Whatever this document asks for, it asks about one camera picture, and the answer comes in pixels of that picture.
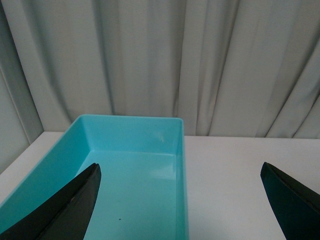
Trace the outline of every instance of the white curtain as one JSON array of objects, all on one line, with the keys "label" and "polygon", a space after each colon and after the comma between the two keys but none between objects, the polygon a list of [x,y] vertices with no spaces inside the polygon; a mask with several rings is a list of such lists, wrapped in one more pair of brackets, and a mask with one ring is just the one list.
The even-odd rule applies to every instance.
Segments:
[{"label": "white curtain", "polygon": [[0,174],[42,132],[0,3]]},{"label": "white curtain", "polygon": [[46,131],[80,114],[320,138],[319,0],[2,0]]}]

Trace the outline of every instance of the turquoise plastic tray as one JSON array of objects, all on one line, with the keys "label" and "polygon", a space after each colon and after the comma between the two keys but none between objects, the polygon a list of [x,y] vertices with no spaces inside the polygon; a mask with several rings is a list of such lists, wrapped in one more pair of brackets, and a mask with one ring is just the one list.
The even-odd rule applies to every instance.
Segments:
[{"label": "turquoise plastic tray", "polygon": [[0,207],[0,232],[92,163],[101,184],[86,240],[187,240],[183,121],[82,115]]}]

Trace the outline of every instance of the white table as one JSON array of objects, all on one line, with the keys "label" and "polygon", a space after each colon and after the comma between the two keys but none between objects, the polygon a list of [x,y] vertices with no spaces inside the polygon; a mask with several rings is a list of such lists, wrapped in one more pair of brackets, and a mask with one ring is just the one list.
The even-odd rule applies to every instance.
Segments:
[{"label": "white table", "polygon": [[[62,132],[44,132],[0,175],[2,202]],[[185,137],[191,240],[285,240],[260,179],[269,162],[320,193],[320,140]]]}]

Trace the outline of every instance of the tray bottom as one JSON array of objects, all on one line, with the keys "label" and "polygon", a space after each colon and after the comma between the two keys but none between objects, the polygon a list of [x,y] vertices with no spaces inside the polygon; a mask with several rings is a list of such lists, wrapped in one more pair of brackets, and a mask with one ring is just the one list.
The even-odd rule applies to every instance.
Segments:
[{"label": "tray bottom", "polygon": [[91,151],[79,173],[101,167],[101,183],[85,240],[174,240],[176,156]]}]

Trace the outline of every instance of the white tabletop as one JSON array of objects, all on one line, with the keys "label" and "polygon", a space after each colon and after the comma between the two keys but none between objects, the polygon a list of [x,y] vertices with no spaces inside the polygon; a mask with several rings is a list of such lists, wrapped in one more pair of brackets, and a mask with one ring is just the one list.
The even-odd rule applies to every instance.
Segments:
[{"label": "white tabletop", "polygon": [[[61,132],[44,132],[0,175],[0,203]],[[185,137],[191,240],[285,240],[260,170],[269,162],[320,193],[320,140]]]}]

